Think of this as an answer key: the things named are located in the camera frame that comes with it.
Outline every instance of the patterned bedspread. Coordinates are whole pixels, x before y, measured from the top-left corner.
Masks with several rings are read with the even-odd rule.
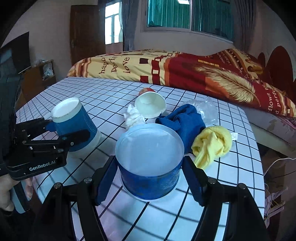
[[[68,76],[170,86],[296,117],[295,104],[282,91],[262,81],[263,67],[257,59],[237,49],[210,56],[158,50],[106,54],[79,61]]]

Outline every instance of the white tablecloth with black grid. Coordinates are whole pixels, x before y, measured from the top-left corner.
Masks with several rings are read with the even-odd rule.
[[[102,137],[98,147],[86,160],[68,160],[65,167],[38,175],[34,178],[34,189],[41,202],[56,182],[71,185],[91,177],[102,167],[110,155],[114,155],[115,144],[126,130],[123,113],[129,104],[134,104],[138,92],[150,87],[161,94],[167,103],[164,115],[171,113],[184,101],[202,100],[204,95],[138,82],[96,78],[65,78],[49,87],[29,101],[17,112],[17,122],[39,117],[50,119],[50,111],[68,97],[78,97],[91,116]],[[230,152],[214,161],[206,170],[209,177],[220,183],[236,185],[245,183],[253,195],[261,214],[264,214],[264,180],[258,146],[244,111],[236,105],[211,98],[219,109],[219,124],[231,132],[238,132],[238,140],[232,142]],[[36,139],[56,139],[55,132],[47,132]],[[203,208],[194,201],[184,174],[168,197],[155,202],[142,202],[125,192],[117,172],[108,196],[97,207],[100,221],[109,240],[112,241],[189,241],[198,225]],[[222,240],[228,212],[223,204],[215,240]],[[72,214],[77,240],[84,240],[76,203]]]

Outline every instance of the white tissue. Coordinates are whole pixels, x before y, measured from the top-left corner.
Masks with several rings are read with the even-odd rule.
[[[130,129],[131,127],[139,124],[145,124],[144,117],[139,113],[138,109],[131,104],[128,105],[128,109],[126,113],[123,114],[125,118],[126,129]]]

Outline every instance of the yellow towel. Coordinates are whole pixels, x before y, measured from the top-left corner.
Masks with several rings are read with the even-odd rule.
[[[205,128],[195,139],[191,146],[196,156],[196,167],[205,169],[216,157],[229,152],[232,145],[231,134],[223,126],[210,126]]]

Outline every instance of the finger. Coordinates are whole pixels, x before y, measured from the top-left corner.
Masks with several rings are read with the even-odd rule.
[[[26,182],[27,186],[30,186],[30,187],[33,186],[33,178],[32,177],[25,179],[25,182]]]
[[[12,212],[15,208],[13,202],[10,200],[10,193],[9,191],[0,191],[0,208],[5,211]]]
[[[25,192],[26,192],[27,198],[31,199],[33,196],[33,187],[26,185]]]
[[[20,181],[15,181],[9,174],[0,177],[0,191],[9,191]]]

